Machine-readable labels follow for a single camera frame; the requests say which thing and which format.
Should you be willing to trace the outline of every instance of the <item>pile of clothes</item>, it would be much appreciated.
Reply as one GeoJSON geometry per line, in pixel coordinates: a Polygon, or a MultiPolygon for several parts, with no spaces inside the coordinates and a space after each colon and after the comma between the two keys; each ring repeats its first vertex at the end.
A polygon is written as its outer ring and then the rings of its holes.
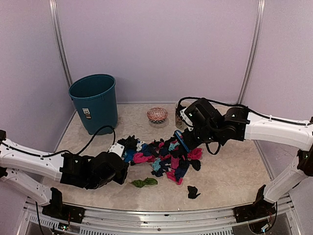
{"type": "Polygon", "coordinates": [[[117,141],[125,147],[124,161],[131,165],[141,163],[152,163],[153,171],[156,177],[166,174],[167,177],[175,181],[178,185],[182,183],[189,166],[191,165],[196,171],[201,168],[199,161],[202,156],[202,149],[196,148],[187,153],[184,147],[171,137],[169,140],[154,140],[147,144],[135,136],[129,136],[127,139],[117,141]]]}

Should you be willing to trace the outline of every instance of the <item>green cloth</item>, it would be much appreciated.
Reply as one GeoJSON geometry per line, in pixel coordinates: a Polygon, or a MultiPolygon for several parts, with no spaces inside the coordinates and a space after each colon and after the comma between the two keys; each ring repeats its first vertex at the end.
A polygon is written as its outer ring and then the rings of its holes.
{"type": "Polygon", "coordinates": [[[134,180],[132,184],[137,188],[142,188],[145,185],[157,185],[157,180],[154,178],[146,178],[145,180],[134,180]]]}

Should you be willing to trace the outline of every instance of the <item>wall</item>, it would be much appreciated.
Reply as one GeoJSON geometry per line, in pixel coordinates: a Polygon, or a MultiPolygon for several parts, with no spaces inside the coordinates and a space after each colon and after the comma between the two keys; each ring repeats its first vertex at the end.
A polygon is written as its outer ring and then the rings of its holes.
{"type": "MultiPolygon", "coordinates": [[[[245,104],[264,114],[310,119],[313,116],[313,2],[267,1],[261,38],[245,104]]],[[[277,176],[296,149],[261,142],[277,176]]],[[[313,182],[303,181],[291,198],[305,234],[313,231],[313,182]]]]}
{"type": "Polygon", "coordinates": [[[118,102],[236,102],[257,0],[58,1],[73,80],[117,79],[118,102]]]}
{"type": "MultiPolygon", "coordinates": [[[[0,35],[0,129],[19,144],[53,151],[74,108],[49,2],[1,0],[0,35]]],[[[0,199],[0,234],[16,234],[26,197],[0,184],[0,199]]]]}

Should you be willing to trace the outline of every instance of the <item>bin rim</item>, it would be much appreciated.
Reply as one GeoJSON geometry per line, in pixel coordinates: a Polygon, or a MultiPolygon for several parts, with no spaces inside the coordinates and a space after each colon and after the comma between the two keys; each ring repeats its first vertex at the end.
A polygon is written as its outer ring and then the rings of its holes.
{"type": "Polygon", "coordinates": [[[114,87],[115,87],[115,78],[114,78],[112,75],[97,73],[97,74],[88,75],[88,76],[83,77],[83,78],[77,80],[76,82],[74,82],[74,83],[70,86],[70,88],[69,88],[69,90],[68,90],[68,94],[69,94],[69,96],[70,96],[72,99],[74,99],[74,100],[96,99],[96,98],[99,98],[99,97],[105,95],[105,94],[108,93],[110,90],[112,90],[114,87]],[[93,96],[90,96],[90,97],[76,97],[76,96],[73,96],[73,95],[70,93],[71,90],[72,90],[72,88],[73,88],[75,85],[77,85],[78,83],[80,83],[80,82],[82,82],[83,80],[88,79],[88,78],[90,78],[90,77],[99,76],[99,75],[109,77],[109,78],[111,78],[111,79],[113,80],[113,85],[112,85],[109,89],[107,89],[105,92],[102,92],[102,93],[100,93],[100,94],[96,94],[96,95],[93,95],[93,96]]]}

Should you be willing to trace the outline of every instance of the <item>blue bin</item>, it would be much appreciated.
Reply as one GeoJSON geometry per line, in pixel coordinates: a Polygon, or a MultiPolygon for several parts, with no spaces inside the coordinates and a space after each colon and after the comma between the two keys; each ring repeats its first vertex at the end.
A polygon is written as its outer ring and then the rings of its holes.
{"type": "MultiPolygon", "coordinates": [[[[95,74],[74,82],[68,91],[78,115],[90,135],[101,126],[117,124],[115,78],[107,74],[95,74]]],[[[98,135],[112,133],[104,128],[98,135]]]]}

